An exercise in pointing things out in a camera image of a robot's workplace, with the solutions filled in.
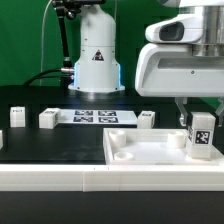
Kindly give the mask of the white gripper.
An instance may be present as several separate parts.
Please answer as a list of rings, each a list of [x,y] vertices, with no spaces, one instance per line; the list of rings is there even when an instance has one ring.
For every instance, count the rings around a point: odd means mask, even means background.
[[[145,45],[138,58],[135,89],[145,97],[176,97],[180,124],[188,122],[187,97],[221,97],[215,113],[224,121],[224,57],[194,57],[189,45]]]

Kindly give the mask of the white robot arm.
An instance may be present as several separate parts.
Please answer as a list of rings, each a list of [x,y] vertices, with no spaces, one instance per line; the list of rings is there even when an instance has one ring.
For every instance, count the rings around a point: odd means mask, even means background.
[[[189,97],[220,99],[218,122],[224,119],[224,0],[157,0],[180,13],[146,28],[148,43],[140,51],[135,89],[144,97],[173,97],[188,123]],[[81,55],[70,88],[89,97],[121,90],[115,60],[114,23],[98,6],[83,8]]]

